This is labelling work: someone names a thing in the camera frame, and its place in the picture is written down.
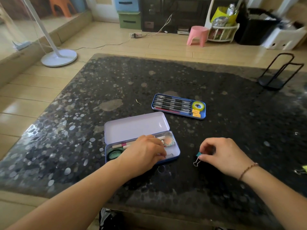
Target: black metal stand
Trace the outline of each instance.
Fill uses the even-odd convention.
[[[290,55],[292,58],[289,60],[288,63],[284,64],[273,76],[265,75],[265,73],[269,70],[271,65],[275,62],[275,60],[281,56],[281,55]],[[280,53],[278,54],[275,59],[271,62],[271,64],[268,66],[268,68],[264,71],[264,73],[258,78],[258,83],[262,85],[264,88],[272,89],[272,90],[280,90],[287,84],[287,82],[294,77],[295,74],[301,70],[301,68],[305,64],[298,64],[298,63],[292,63],[295,56],[292,53]],[[277,77],[286,69],[288,65],[297,65],[300,66],[285,82],[279,80]]]

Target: pink stool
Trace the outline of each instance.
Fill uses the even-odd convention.
[[[209,34],[209,30],[205,27],[202,27],[202,26],[191,27],[187,45],[191,45],[192,40],[195,37],[198,37],[199,41],[201,42],[201,47],[204,47],[205,42],[207,42],[207,39],[208,39],[208,34]]]

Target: pencil case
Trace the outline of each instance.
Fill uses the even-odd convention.
[[[151,108],[171,114],[187,116],[195,119],[206,117],[206,104],[202,101],[186,99],[157,93]]]
[[[112,120],[104,125],[105,160],[106,163],[117,158],[131,142],[141,135],[153,135],[156,138],[167,137],[171,144],[165,147],[167,156],[157,164],[175,160],[180,155],[180,149],[173,133],[170,131],[167,119],[162,112],[132,116]]]

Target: right arm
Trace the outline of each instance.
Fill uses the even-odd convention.
[[[212,146],[216,153],[210,155]],[[232,139],[207,138],[200,146],[201,161],[208,162],[226,175],[239,179],[254,162]],[[307,199],[279,181],[259,166],[249,169],[242,177],[270,208],[286,230],[307,229]]]

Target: chair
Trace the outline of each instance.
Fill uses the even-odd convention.
[[[207,39],[208,39],[208,34],[209,34],[209,30],[207,28],[202,27],[202,26],[192,26],[187,45],[191,45],[192,40],[195,37],[198,37],[201,42],[200,46],[204,47],[205,42],[207,42]]]
[[[70,2],[70,0],[49,0],[50,1],[50,5],[51,5],[51,10],[54,16],[57,16],[56,10],[55,10],[55,6],[58,6],[61,8],[61,10],[63,11],[63,14],[66,18],[70,18],[71,17],[71,13],[69,10],[69,7],[71,7],[71,10],[76,14],[76,10],[73,7],[72,3]]]

